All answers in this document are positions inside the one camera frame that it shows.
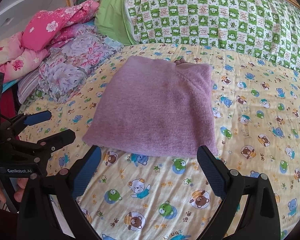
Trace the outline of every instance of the green and white checkered quilt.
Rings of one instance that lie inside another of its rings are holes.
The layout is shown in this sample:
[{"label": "green and white checkered quilt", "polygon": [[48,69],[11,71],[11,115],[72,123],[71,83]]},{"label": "green and white checkered quilt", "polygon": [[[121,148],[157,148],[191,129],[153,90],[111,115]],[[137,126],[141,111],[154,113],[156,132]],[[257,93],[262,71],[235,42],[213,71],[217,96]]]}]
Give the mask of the green and white checkered quilt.
[{"label": "green and white checkered quilt", "polygon": [[300,9],[286,0],[127,0],[137,43],[235,50],[300,72]]}]

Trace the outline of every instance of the yellow bedsheet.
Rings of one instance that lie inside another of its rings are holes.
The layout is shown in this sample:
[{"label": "yellow bedsheet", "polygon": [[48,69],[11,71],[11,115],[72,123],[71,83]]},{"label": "yellow bedsheet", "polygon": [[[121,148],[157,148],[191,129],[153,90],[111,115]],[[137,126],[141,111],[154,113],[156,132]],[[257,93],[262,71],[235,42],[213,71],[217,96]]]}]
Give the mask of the yellow bedsheet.
[{"label": "yellow bedsheet", "polygon": [[[214,66],[211,100],[218,158],[242,175],[269,176],[282,238],[290,232],[300,218],[300,74],[232,51],[170,44],[129,46],[102,65],[66,104],[57,105],[36,92],[39,97],[25,103],[23,111],[50,110],[52,120],[26,128],[21,139],[36,142],[64,129],[76,133],[72,145],[51,157],[48,174],[70,168],[89,150],[81,138],[106,84],[131,55],[171,61],[184,57]],[[147,157],[109,148],[102,152],[104,161],[78,203],[104,240],[193,240],[220,203],[195,158]],[[204,203],[194,201],[199,195]],[[228,234],[234,232],[244,203],[242,199]]]}]

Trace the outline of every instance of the folded sweater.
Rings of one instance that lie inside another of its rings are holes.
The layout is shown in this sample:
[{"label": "folded sweater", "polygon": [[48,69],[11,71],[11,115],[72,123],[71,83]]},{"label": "folded sweater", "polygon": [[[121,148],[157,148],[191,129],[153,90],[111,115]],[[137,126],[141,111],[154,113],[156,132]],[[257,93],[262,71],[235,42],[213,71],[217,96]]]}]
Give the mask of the folded sweater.
[{"label": "folded sweater", "polygon": [[217,155],[211,65],[131,56],[107,85],[83,141],[149,156]]}]

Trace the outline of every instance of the bedsheet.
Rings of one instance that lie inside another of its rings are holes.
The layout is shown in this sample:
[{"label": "bedsheet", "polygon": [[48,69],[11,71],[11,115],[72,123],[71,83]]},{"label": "bedsheet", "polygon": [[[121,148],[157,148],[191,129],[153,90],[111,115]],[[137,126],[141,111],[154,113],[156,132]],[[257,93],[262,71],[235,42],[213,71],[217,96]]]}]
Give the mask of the bedsheet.
[{"label": "bedsheet", "polygon": [[[300,218],[300,73],[234,51],[197,45],[129,46],[88,78],[71,101],[56,104],[41,92],[33,95],[21,111],[50,110],[52,118],[27,127],[21,140],[36,142],[65,129],[76,133],[73,144],[51,156],[48,174],[70,168],[88,151],[82,136],[111,77],[131,55],[171,61],[184,57],[214,66],[211,103],[217,158],[242,175],[269,176],[284,238]],[[195,240],[221,201],[196,158],[148,157],[104,147],[102,153],[97,172],[77,202],[103,240]],[[245,200],[227,234],[235,231]]]},{"label": "bedsheet", "polygon": [[300,71],[300,9],[286,0],[126,0],[137,43],[234,50]]}]

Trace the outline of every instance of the cable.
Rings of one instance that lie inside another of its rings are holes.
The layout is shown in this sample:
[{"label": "cable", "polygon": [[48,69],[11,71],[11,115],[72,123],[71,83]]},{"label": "cable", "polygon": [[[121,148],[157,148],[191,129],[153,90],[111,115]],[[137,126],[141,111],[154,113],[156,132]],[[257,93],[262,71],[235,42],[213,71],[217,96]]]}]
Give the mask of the cable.
[{"label": "cable", "polygon": [[9,121],[12,124],[12,121],[8,117],[5,117],[3,114],[1,114],[1,117],[5,120]]}]

